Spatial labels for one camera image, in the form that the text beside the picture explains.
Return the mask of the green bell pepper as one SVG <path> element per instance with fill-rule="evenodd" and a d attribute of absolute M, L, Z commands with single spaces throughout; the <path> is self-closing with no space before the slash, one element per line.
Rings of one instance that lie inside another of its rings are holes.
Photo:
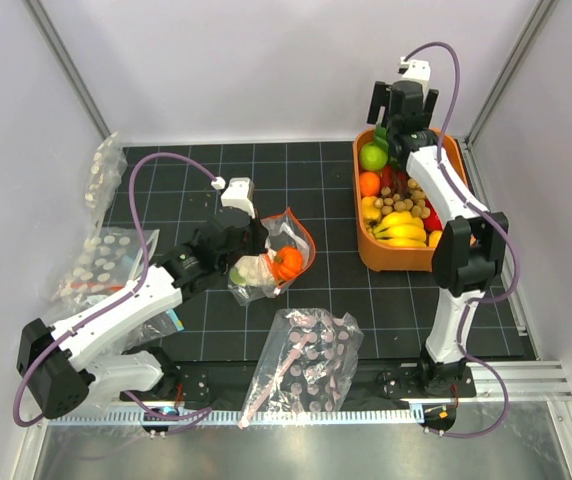
<path fill-rule="evenodd" d="M 373 143 L 382 150 L 389 151 L 388 130 L 383 124 L 378 124 L 374 128 Z"/>

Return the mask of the white cauliflower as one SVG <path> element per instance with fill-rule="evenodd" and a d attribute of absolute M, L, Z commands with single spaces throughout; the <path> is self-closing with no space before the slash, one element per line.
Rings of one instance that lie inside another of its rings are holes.
<path fill-rule="evenodd" d="M 266 254 L 241 257 L 232 267 L 229 280 L 234 286 L 268 288 L 275 283 L 269 257 Z"/>

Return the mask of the clear bag orange zipper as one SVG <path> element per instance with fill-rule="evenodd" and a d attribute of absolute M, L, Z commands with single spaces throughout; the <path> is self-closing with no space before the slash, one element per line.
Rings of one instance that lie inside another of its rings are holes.
<path fill-rule="evenodd" d="M 313 263 L 316 256 L 316 246 L 309 231 L 296 219 L 292 210 L 288 208 L 283 213 L 261 220 L 268 232 L 266 239 L 266 254 L 271 263 L 276 252 L 285 246 L 297 248 L 303 255 L 303 269 L 301 273 L 290 281 L 279 281 L 272 273 L 275 283 L 268 288 L 234 286 L 228 277 L 228 290 L 237 303 L 248 306 L 250 303 L 262 298 L 276 298 L 284 294 Z"/>

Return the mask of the orange pumpkin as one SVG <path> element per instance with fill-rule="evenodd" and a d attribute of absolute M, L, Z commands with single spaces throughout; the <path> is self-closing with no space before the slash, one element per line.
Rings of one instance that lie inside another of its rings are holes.
<path fill-rule="evenodd" d="M 303 269 L 303 255 L 292 246 L 285 246 L 276 252 L 272 261 L 273 273 L 279 281 L 296 278 Z"/>

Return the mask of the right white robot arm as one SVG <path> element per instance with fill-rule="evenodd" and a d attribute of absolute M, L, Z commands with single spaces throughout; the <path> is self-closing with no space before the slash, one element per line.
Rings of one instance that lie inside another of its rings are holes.
<path fill-rule="evenodd" d="M 376 82 L 367 122 L 384 133 L 390 159 L 426 191 L 443 227 L 431 265 L 440 292 L 431 333 L 417 363 L 416 382 L 429 396 L 463 380 L 467 338 L 478 304 L 501 273 L 508 220 L 492 213 L 457 175 L 444 135 L 428 125 L 437 101 L 419 82 Z"/>

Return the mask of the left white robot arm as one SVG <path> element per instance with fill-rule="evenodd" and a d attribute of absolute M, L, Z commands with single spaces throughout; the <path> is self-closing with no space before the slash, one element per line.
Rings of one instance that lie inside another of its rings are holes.
<path fill-rule="evenodd" d="M 174 395 L 178 372 L 160 350 L 103 356 L 152 317 L 219 285 L 244 256 L 265 253 L 267 229 L 255 209 L 227 206 L 200 225 L 190 241 L 96 305 L 53 325 L 37 318 L 21 332 L 17 370 L 22 380 L 13 404 L 18 425 L 24 392 L 36 401 L 41 418 L 71 413 L 98 393 L 149 393 L 156 400 Z"/>

